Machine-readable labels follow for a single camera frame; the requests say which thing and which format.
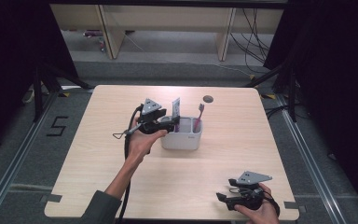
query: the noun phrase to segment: tape mark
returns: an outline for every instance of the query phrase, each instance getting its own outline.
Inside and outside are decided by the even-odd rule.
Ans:
[[[287,209],[298,209],[298,205],[295,202],[283,202],[284,207]]]
[[[251,79],[251,81],[255,81],[255,75],[250,75],[249,78]]]
[[[53,202],[53,203],[59,203],[61,201],[62,195],[57,194],[49,194],[49,195],[43,195],[40,199],[41,203],[47,203],[47,202]]]
[[[60,136],[62,136],[62,133],[63,133],[63,131],[65,130],[66,126],[56,125],[56,122],[57,122],[58,119],[68,119],[68,118],[69,118],[69,117],[67,117],[67,116],[57,116],[57,117],[54,119],[53,124],[51,124],[51,128],[61,129],[60,133],[48,133],[48,134],[46,134],[46,136],[48,136],[48,137],[60,137]]]
[[[275,94],[260,94],[260,98],[261,99],[271,99],[271,100],[275,100]]]

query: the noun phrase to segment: wooden table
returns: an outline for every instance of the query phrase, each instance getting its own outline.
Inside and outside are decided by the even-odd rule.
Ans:
[[[294,202],[281,157],[265,111],[254,89],[98,86],[78,127],[48,202],[48,217],[80,217],[95,190],[105,190],[124,161],[123,132],[136,106],[150,98],[172,113],[180,97],[181,115],[197,117],[205,95],[203,133],[197,150],[167,150],[158,140],[131,180],[126,218],[243,220],[228,211],[215,193],[228,193],[228,180],[244,171],[271,175],[265,182],[281,207],[281,220],[298,219],[298,210],[285,209]]]

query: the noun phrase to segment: black sleeve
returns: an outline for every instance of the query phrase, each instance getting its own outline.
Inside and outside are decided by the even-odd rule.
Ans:
[[[120,205],[121,200],[97,190],[78,223],[112,224]]]

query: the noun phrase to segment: gray bracket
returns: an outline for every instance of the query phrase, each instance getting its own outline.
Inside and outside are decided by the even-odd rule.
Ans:
[[[271,180],[272,176],[270,175],[261,175],[258,173],[245,171],[240,178],[237,180],[237,184],[244,184],[244,185],[253,185],[263,181]]]
[[[149,98],[146,98],[144,108],[142,108],[142,114],[146,115],[160,108],[161,108],[160,104],[150,100]]]

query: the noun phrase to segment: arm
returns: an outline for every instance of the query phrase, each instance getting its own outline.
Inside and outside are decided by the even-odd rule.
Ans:
[[[166,133],[167,131],[165,130],[152,134],[136,131],[132,135],[128,158],[124,161],[123,166],[106,190],[104,192],[95,192],[80,223],[113,223],[116,212],[121,205],[120,199],[129,185],[133,174],[144,160],[144,156],[150,152],[150,148],[156,140]]]
[[[262,183],[259,183],[260,187],[267,193],[271,194],[271,189]],[[279,224],[278,216],[276,214],[274,206],[267,200],[263,200],[260,208],[256,211],[251,210],[242,205],[235,205],[235,210],[246,215],[250,220],[246,224]]]

